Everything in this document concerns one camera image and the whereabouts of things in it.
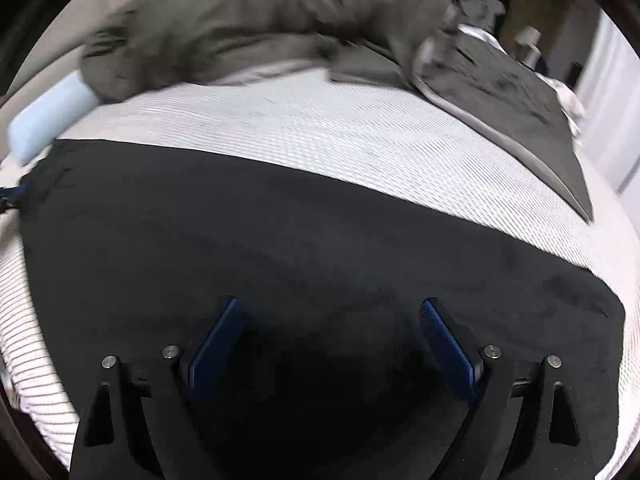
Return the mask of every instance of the wall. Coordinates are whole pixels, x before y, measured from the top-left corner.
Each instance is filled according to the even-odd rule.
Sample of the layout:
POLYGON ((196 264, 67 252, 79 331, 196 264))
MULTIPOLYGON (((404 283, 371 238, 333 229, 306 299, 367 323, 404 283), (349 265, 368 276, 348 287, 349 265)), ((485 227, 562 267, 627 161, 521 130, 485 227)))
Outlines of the wall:
POLYGON ((507 18, 500 30, 500 43, 511 53, 514 41, 524 27, 535 27, 541 37, 538 48, 545 57, 551 53, 562 27, 562 19, 571 0, 511 0, 507 18))
POLYGON ((640 230, 640 58, 604 13, 576 95, 582 150, 640 230))
POLYGON ((572 62, 585 65, 598 28, 599 11, 571 2, 556 44, 546 59, 549 77, 564 81, 572 62))

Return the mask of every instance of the black blanket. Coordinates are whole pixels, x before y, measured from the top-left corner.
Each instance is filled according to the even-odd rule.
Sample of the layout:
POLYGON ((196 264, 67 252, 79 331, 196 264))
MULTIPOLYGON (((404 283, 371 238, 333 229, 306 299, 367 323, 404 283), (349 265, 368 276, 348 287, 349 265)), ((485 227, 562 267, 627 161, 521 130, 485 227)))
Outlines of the black blanket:
POLYGON ((228 295, 255 319, 200 423, 236 478, 428 478, 464 416, 417 331, 439 297, 480 344, 574 375, 612 455, 624 310, 588 270, 501 232, 316 174, 59 140, 24 178, 31 297, 79 409, 108 354, 193 348, 228 295))

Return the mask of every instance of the pillow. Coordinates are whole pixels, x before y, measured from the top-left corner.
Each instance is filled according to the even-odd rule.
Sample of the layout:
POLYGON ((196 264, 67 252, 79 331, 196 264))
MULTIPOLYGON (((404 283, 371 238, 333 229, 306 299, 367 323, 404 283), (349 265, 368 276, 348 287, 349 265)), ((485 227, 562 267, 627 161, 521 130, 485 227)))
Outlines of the pillow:
POLYGON ((482 28, 494 33, 495 20, 505 14, 504 5, 498 0, 453 0, 462 12, 464 25, 482 28))
POLYGON ((7 128, 14 161, 27 165, 58 135, 100 104, 76 70, 14 117, 7 128))

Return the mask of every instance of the mattress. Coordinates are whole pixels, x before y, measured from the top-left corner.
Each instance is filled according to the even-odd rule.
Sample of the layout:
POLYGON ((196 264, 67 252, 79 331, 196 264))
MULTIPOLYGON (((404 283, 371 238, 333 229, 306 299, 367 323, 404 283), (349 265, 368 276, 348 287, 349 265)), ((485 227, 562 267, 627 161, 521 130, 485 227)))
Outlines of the mattress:
MULTIPOLYGON (((635 447, 640 241, 579 150, 591 224, 514 158, 439 108, 399 89, 329 83, 322 69, 245 87, 181 84, 149 92, 95 109, 63 137, 191 148, 311 171, 498 229, 588 268, 626 311, 618 441, 598 478, 611 478, 635 447)), ((10 184, 12 173, 7 161, 0 182, 10 184)), ((15 212, 0 218, 0 351, 21 409, 69 466, 78 417, 38 327, 15 212)))

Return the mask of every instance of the black cloth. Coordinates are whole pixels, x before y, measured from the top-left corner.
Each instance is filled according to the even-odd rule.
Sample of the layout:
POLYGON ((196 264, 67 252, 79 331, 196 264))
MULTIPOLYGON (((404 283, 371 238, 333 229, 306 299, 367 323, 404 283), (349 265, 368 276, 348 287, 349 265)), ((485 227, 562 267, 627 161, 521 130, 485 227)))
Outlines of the black cloth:
POLYGON ((193 348, 231 295, 254 331, 199 418, 227 470, 428 478, 464 416, 421 357, 418 309, 437 296, 481 345, 560 356, 596 467, 612 455, 624 310, 588 270, 365 187, 214 153, 57 140, 22 182, 31 299, 76 409, 105 355, 193 348))
POLYGON ((538 62, 536 63, 536 72, 542 74, 545 77, 549 76, 549 65, 546 63, 544 57, 540 56, 538 58, 538 62))
POLYGON ((568 190, 582 208, 578 213, 587 220, 593 219, 566 115, 556 91, 534 72, 491 44, 458 34, 454 37, 454 48, 422 65, 418 77, 448 103, 515 140, 517 144, 512 145, 492 139, 565 200, 568 190), (562 186, 555 187, 545 180, 550 172, 529 164, 521 148, 542 161, 562 186))
POLYGON ((396 84, 400 72, 408 86, 418 47, 449 9, 450 0, 136 0, 86 40, 82 78, 106 102, 120 102, 347 49, 341 70, 382 84, 396 84), (353 45, 364 59, 351 55, 353 45))

